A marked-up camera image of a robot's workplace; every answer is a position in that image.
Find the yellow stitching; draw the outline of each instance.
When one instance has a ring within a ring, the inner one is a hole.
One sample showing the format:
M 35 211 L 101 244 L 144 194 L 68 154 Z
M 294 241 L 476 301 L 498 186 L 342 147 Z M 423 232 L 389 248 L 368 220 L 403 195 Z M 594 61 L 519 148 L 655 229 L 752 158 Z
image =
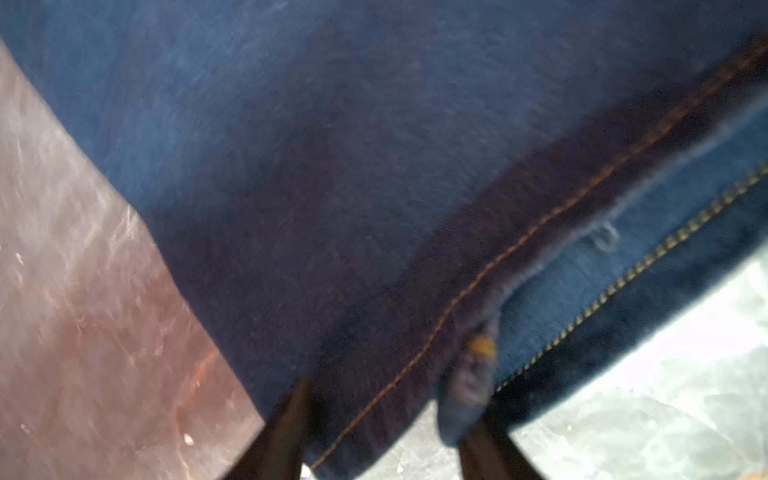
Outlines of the yellow stitching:
M 750 178 L 751 178 L 751 177 L 753 177 L 754 175 L 755 175 L 755 173 L 754 173 L 754 172 L 750 172 Z M 760 170 L 760 175 L 756 176 L 756 178 L 757 178 L 757 181 L 760 181 L 760 180 L 762 180 L 762 179 L 763 179 L 764 177 L 766 177 L 766 176 L 768 176 L 768 171 L 765 171 L 765 170 L 764 170 L 764 169 L 761 167 L 761 170 Z M 732 201 L 733 201 L 733 200 L 736 200 L 737 198 L 739 198 L 739 197 L 741 197 L 742 195 L 744 195 L 744 194 L 745 194 L 747 191 L 749 191 L 750 187 L 752 187 L 752 186 L 753 186 L 753 185 L 755 185 L 756 183 L 757 183 L 757 182 L 753 182 L 753 183 L 751 183 L 751 184 L 750 184 L 750 186 L 749 186 L 749 187 L 743 188 L 742 190 L 738 190 L 738 194 L 736 194 L 735 196 L 733 196 L 733 197 L 732 197 Z M 726 195 L 731 195 L 731 191 L 730 191 L 730 190 L 726 190 L 726 192 L 725 192 L 725 193 L 721 194 L 721 197 L 725 197 Z M 711 209 L 711 210 L 713 210 L 715 205 L 718 205 L 718 206 L 722 206 L 722 205 L 721 205 L 721 204 L 720 204 L 718 201 L 714 201 L 714 202 L 712 202 L 712 204 L 710 205 L 710 209 Z M 704 214 L 705 212 L 707 212 L 707 210 L 702 210 L 701 212 L 699 212 L 699 213 L 697 214 L 697 216 L 696 216 L 696 217 L 694 217 L 694 219 L 693 219 L 692 221 L 695 221 L 695 219 L 696 219 L 697 217 L 698 217 L 698 218 L 701 218 L 701 217 L 702 217 L 702 214 Z M 715 218 L 716 216 L 717 216 L 716 214 L 708 213 L 708 215 L 707 215 L 707 221 L 711 220 L 712 218 Z M 707 221 L 702 221 L 702 223 L 700 223 L 700 224 L 699 224 L 699 227 L 701 227 L 701 226 L 702 226 L 704 223 L 706 223 Z M 686 231 L 687 231 L 687 228 L 686 228 L 686 227 L 681 227 L 681 228 L 680 228 L 680 229 L 677 231 L 677 236 L 682 238 L 682 236 L 683 236 L 684 232 L 686 232 Z M 690 237 L 690 235 L 688 235 L 688 234 L 686 234 L 686 235 L 685 235 L 685 238 L 686 238 L 686 239 L 687 239 L 687 238 L 689 238 L 689 237 Z M 645 257 L 645 259 L 646 259 L 646 260 L 645 260 L 645 264 L 646 264 L 646 266 L 651 266 L 651 265 L 653 265 L 653 264 L 654 264 L 654 263 L 656 263 L 656 262 L 657 262 L 657 261 L 658 261 L 658 260 L 659 260 L 661 257 L 663 257 L 664 255 L 666 255 L 666 254 L 667 254 L 667 253 L 668 253 L 670 250 L 672 250 L 672 249 L 673 249 L 675 246 L 677 246 L 677 245 L 680 245 L 680 244 L 681 244 L 681 243 L 683 243 L 683 242 L 684 242 L 684 240 L 682 240 L 682 239 L 681 239 L 681 240 L 680 240 L 680 242 L 679 242 L 679 243 L 675 243 L 675 245 L 674 245 L 673 247 L 667 247 L 667 245 L 668 245 L 668 243 L 667 243 L 667 242 L 664 242 L 664 243 L 661 243 L 661 244 L 659 244 L 659 245 L 658 245 L 658 246 L 657 246 L 657 247 L 654 249 L 654 251 L 656 252 L 655 254 L 652 254 L 652 255 L 647 255 L 647 256 Z M 620 278 L 619 280 L 617 280 L 617 281 L 616 281 L 616 283 L 615 283 L 614 285 L 611 285 L 611 286 L 609 286 L 609 287 L 608 287 L 608 288 L 605 290 L 605 292 L 604 292 L 604 293 L 602 293 L 602 294 L 600 295 L 600 297 L 599 297 L 599 298 L 600 298 L 600 305 L 602 306 L 603 304 L 605 304 L 605 302 L 603 301 L 603 298 L 605 298 L 606 296 L 607 296 L 608 298 L 612 297 L 614 294 L 616 294 L 616 293 L 618 292 L 618 290 L 621 290 L 621 288 L 622 288 L 624 285 L 627 285 L 627 284 L 628 284 L 629 282 L 631 282 L 631 281 L 632 281 L 632 279 L 634 279 L 636 276 L 637 276 L 637 275 L 635 274 L 635 272 L 634 272 L 634 269 L 629 269 L 629 270 L 627 271 L 627 273 L 625 273 L 625 274 L 624 274 L 624 276 L 623 276 L 622 278 Z M 560 343 L 562 340 L 565 340 L 565 338 L 568 336 L 568 334 L 569 334 L 570 332 L 573 332 L 573 331 L 574 331 L 574 329 L 575 329 L 575 327 L 576 327 L 576 326 L 578 326 L 578 325 L 581 325 L 581 324 L 582 324 L 582 323 L 583 323 L 583 322 L 584 322 L 584 321 L 585 321 L 587 318 L 589 318 L 590 316 L 594 315 L 594 313 L 595 313 L 595 312 L 597 312 L 597 311 L 599 310 L 599 307 L 598 307 L 598 308 L 594 308 L 594 305 L 595 305 L 595 304 L 593 303 L 591 306 L 587 307 L 587 308 L 584 310 L 584 313 L 582 313 L 581 315 L 577 316 L 577 317 L 576 317 L 576 319 L 575 319 L 575 320 L 574 320 L 574 321 L 573 321 L 573 322 L 572 322 L 570 325 L 568 325 L 568 326 L 565 328 L 565 330 L 563 330 L 563 331 L 560 333 L 560 335 L 559 335 L 559 336 L 558 336 L 558 337 L 555 339 L 555 341 L 554 341 L 554 342 L 552 342 L 550 345 L 547 345 L 547 347 L 545 348 L 545 350 L 546 350 L 547 352 L 548 352 L 548 351 L 550 351 L 550 350 L 552 350 L 552 347 L 553 347 L 553 346 L 556 346 L 556 345 L 558 345 L 558 344 L 559 344 L 559 343 Z M 539 352 L 539 353 L 537 353 L 537 354 L 536 354 L 536 356 L 534 356 L 534 357 L 533 357 L 533 359 L 531 359 L 531 361 L 530 361 L 530 362 L 528 362 L 529 368 L 530 368 L 530 366 L 533 366 L 533 365 L 534 365 L 536 362 L 538 362 L 538 360 L 539 360 L 539 359 L 540 359 L 540 358 L 541 358 L 543 355 L 544 355 L 544 354 L 543 354 L 543 352 Z M 520 375 L 521 375 L 521 373 L 517 372 L 517 373 L 515 373 L 513 376 L 511 376 L 511 377 L 509 377 L 508 379 L 506 379 L 506 380 L 505 380 L 505 381 L 504 381 L 504 382 L 503 382 L 503 383 L 502 383 L 500 386 L 498 386 L 498 387 L 496 388 L 496 392 L 500 392 L 502 389 L 504 389 L 504 388 L 505 388 L 507 385 L 509 385 L 509 384 L 510 384 L 510 383 L 511 383 L 513 380 L 515 380 L 516 378 L 518 378 Z
M 478 273 L 475 279 L 466 288 L 459 292 L 457 297 L 449 302 L 448 306 L 443 310 L 442 314 L 438 318 L 437 324 L 435 325 L 432 333 L 427 338 L 425 345 L 413 356 L 413 358 L 410 359 L 406 366 L 403 367 L 400 372 L 398 372 L 395 378 L 381 391 L 379 391 L 379 393 L 377 393 L 376 396 L 374 396 L 373 399 L 368 402 L 368 404 L 355 416 L 355 418 L 352 419 L 352 421 L 347 424 L 346 427 L 344 427 L 344 429 L 336 437 L 333 443 L 331 443 L 328 449 L 320 456 L 320 458 L 317 459 L 316 462 L 312 464 L 310 468 L 315 469 L 319 467 L 324 461 L 326 461 L 328 455 L 336 450 L 336 448 L 339 446 L 339 443 L 341 443 L 341 441 L 344 440 L 344 438 L 371 412 L 371 410 L 373 410 L 373 407 L 379 403 L 379 400 L 381 400 L 387 393 L 394 390 L 400 381 L 405 378 L 406 374 L 408 374 L 408 372 L 410 372 L 410 370 L 421 361 L 421 359 L 424 357 L 424 355 L 426 355 L 426 353 L 432 347 L 432 344 L 437 339 L 438 333 L 440 333 L 443 325 L 445 325 L 445 321 L 448 319 L 451 313 L 453 313 L 454 308 L 456 308 L 456 306 L 462 300 L 464 300 L 464 298 L 466 298 L 467 295 L 469 295 L 477 287 L 477 285 L 480 284 L 480 282 L 488 275 L 489 272 L 491 272 L 491 270 L 496 268 L 505 258 L 509 257 L 518 248 L 525 245 L 528 240 L 530 240 L 531 237 L 533 237 L 536 232 L 538 232 L 546 223 L 562 214 L 567 209 L 573 207 L 584 197 L 586 197 L 593 188 L 609 178 L 617 168 L 627 163 L 627 161 L 629 161 L 632 157 L 635 157 L 638 154 L 646 151 L 661 138 L 667 136 L 667 134 L 669 134 L 669 132 L 675 126 L 677 126 L 680 120 L 682 120 L 687 114 L 691 112 L 691 110 L 698 106 L 704 100 L 704 98 L 709 97 L 724 85 L 728 84 L 731 80 L 733 80 L 737 74 L 747 70 L 752 65 L 754 65 L 754 62 L 768 51 L 768 41 L 764 41 L 762 38 L 760 38 L 750 47 L 750 49 L 751 51 L 745 55 L 738 57 L 736 60 L 731 61 L 727 65 L 724 65 L 722 68 L 720 68 L 712 79 L 702 85 L 698 95 L 683 101 L 683 103 L 673 108 L 669 114 L 667 114 L 659 121 L 654 129 L 647 132 L 636 144 L 631 145 L 627 149 L 628 153 L 618 155 L 614 159 L 613 164 L 610 164 L 601 169 L 600 173 L 588 182 L 590 187 L 582 187 L 576 190 L 576 193 L 572 197 L 568 198 L 562 206 L 555 207 L 550 210 L 550 212 L 539 219 L 535 225 L 529 227 L 521 237 L 519 237 L 511 246 L 507 248 L 507 250 L 499 254 L 492 262 L 487 263 L 483 269 L 480 270 L 480 273 Z

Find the blue denim garment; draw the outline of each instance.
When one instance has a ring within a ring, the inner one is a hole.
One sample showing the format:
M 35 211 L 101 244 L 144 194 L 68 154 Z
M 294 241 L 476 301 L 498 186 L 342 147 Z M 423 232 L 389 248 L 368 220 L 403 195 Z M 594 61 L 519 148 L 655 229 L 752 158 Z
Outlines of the blue denim garment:
M 259 411 L 313 378 L 321 478 L 381 455 L 489 313 L 522 422 L 764 238 L 758 183 L 568 332 L 768 153 L 766 27 L 764 0 L 0 3 Z

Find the marble surface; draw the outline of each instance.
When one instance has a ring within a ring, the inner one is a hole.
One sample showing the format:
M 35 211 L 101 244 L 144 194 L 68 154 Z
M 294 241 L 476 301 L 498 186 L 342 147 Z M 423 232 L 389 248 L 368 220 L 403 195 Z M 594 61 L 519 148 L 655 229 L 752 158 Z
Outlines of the marble surface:
M 766 406 L 768 249 L 514 436 L 552 480 L 768 480 Z M 2 44 L 0 412 L 0 480 L 213 479 L 263 425 Z M 433 404 L 362 478 L 461 478 Z

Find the jeans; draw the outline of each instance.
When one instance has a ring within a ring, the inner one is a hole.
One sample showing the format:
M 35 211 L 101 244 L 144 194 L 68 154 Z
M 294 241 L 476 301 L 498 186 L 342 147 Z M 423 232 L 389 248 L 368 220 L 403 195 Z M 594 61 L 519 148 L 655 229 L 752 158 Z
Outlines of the jeans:
M 513 426 L 763 241 L 766 26 L 764 0 L 0 4 L 259 412 L 312 379 L 320 478 L 371 465 L 488 315 Z

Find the orange stitching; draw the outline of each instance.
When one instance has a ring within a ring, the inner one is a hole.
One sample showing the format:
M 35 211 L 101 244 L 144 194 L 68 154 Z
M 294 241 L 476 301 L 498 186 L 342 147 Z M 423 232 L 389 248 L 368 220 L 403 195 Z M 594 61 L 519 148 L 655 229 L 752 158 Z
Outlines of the orange stitching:
M 648 131 L 636 144 L 631 145 L 627 149 L 626 153 L 616 156 L 614 162 L 604 167 L 598 175 L 593 177 L 588 182 L 586 187 L 582 187 L 577 190 L 576 193 L 572 197 L 568 198 L 562 206 L 555 207 L 550 210 L 549 213 L 540 218 L 536 224 L 529 227 L 522 235 L 522 237 L 518 238 L 518 240 L 509 248 L 507 248 L 507 250 L 500 253 L 490 263 L 486 264 L 480 273 L 478 273 L 478 275 L 475 277 L 475 279 L 466 288 L 464 288 L 464 290 L 462 290 L 457 295 L 457 297 L 451 300 L 445 310 L 443 310 L 443 313 L 439 317 L 435 329 L 432 331 L 432 334 L 429 336 L 426 344 L 422 347 L 422 349 L 420 349 L 419 352 L 416 353 L 416 355 L 408 362 L 408 364 L 403 367 L 402 370 L 400 370 L 395 378 L 378 394 L 376 394 L 376 396 L 373 397 L 368 405 L 366 405 L 365 408 L 363 408 L 360 413 L 358 413 L 357 416 L 355 416 L 355 418 L 352 419 L 352 421 L 346 427 L 344 427 L 344 429 L 341 431 L 339 436 L 336 437 L 330 447 L 328 447 L 328 449 L 320 456 L 320 458 L 317 459 L 316 462 L 312 464 L 310 468 L 315 469 L 319 467 L 324 461 L 326 461 L 328 455 L 336 450 L 341 441 L 344 440 L 344 438 L 371 412 L 373 407 L 379 403 L 379 400 L 381 400 L 387 393 L 391 392 L 395 387 L 397 387 L 400 381 L 405 378 L 406 374 L 408 374 L 408 372 L 421 361 L 421 359 L 424 357 L 424 355 L 426 355 L 426 353 L 432 347 L 432 344 L 437 339 L 438 333 L 440 333 L 440 330 L 442 330 L 443 325 L 445 325 L 445 321 L 451 315 L 454 308 L 456 308 L 456 306 L 465 297 L 467 297 L 467 295 L 469 295 L 477 287 L 477 285 L 480 284 L 480 282 L 488 275 L 491 270 L 496 268 L 505 258 L 509 257 L 509 255 L 515 252 L 518 248 L 527 243 L 528 240 L 530 240 L 531 237 L 533 237 L 536 232 L 538 232 L 550 220 L 558 217 L 560 214 L 572 208 L 575 204 L 586 197 L 590 191 L 592 191 L 597 185 L 603 183 L 605 179 L 609 178 L 621 165 L 627 163 L 627 161 L 629 161 L 632 157 L 643 153 L 653 144 L 658 142 L 661 138 L 664 138 L 667 134 L 669 134 L 669 132 L 678 123 L 680 123 L 680 120 L 689 114 L 690 111 L 693 110 L 696 106 L 701 104 L 701 102 L 706 97 L 712 95 L 725 84 L 733 80 L 737 74 L 751 67 L 758 58 L 760 58 L 768 51 L 768 41 L 764 41 L 763 39 L 756 41 L 755 44 L 751 47 L 751 50 L 752 51 L 749 54 L 741 55 L 734 61 L 729 62 L 728 65 L 720 68 L 712 79 L 705 82 L 701 86 L 698 95 L 689 98 L 688 100 L 673 108 L 672 111 L 670 111 L 664 118 L 661 119 L 661 121 L 659 121 L 655 128 Z
M 523 372 L 530 369 L 536 362 L 538 362 L 538 360 L 542 356 L 544 356 L 546 352 L 551 351 L 553 348 L 559 345 L 560 342 L 565 340 L 565 338 L 571 332 L 573 332 L 577 326 L 581 325 L 586 319 L 593 316 L 603 305 L 605 305 L 605 303 L 608 302 L 608 300 L 613 295 L 620 292 L 621 289 L 623 289 L 626 285 L 628 285 L 632 280 L 640 276 L 641 273 L 643 273 L 645 270 L 648 269 L 648 267 L 650 267 L 651 265 L 656 263 L 658 260 L 660 260 L 661 257 L 663 257 L 664 255 L 672 251 L 672 249 L 674 249 L 675 247 L 683 243 L 685 240 L 688 240 L 694 233 L 699 231 L 699 229 L 704 224 L 706 224 L 708 221 L 712 220 L 713 218 L 717 217 L 717 215 L 721 211 L 723 211 L 723 208 L 725 208 L 726 205 L 733 203 L 737 198 L 744 195 L 747 191 L 750 190 L 750 188 L 752 188 L 755 184 L 757 184 L 757 182 L 765 178 L 765 176 L 768 176 L 768 166 L 766 166 L 765 164 L 761 164 L 759 171 L 749 173 L 749 175 L 746 178 L 746 185 L 740 181 L 736 182 L 735 184 L 733 184 L 732 190 L 726 190 L 716 200 L 714 200 L 708 208 L 703 209 L 695 217 L 688 220 L 685 226 L 681 227 L 674 235 L 670 235 L 669 237 L 664 239 L 664 242 L 659 243 L 654 248 L 653 253 L 649 253 L 648 255 L 646 255 L 640 262 L 637 263 L 637 265 L 630 268 L 621 278 L 619 278 L 613 284 L 611 284 L 598 297 L 598 299 L 595 300 L 594 303 L 592 303 L 591 306 L 585 309 L 581 315 L 577 316 L 576 319 L 573 322 L 571 322 L 570 325 L 565 327 L 565 329 L 562 332 L 560 332 L 559 336 L 557 336 L 554 340 L 552 340 L 546 347 L 541 349 L 539 353 L 534 355 L 528 361 L 528 363 L 526 363 L 525 366 L 523 366 L 517 372 L 515 372 L 514 375 L 510 376 L 500 386 L 496 387 L 496 393 L 499 393 L 503 389 L 505 389 L 516 378 L 522 375 Z

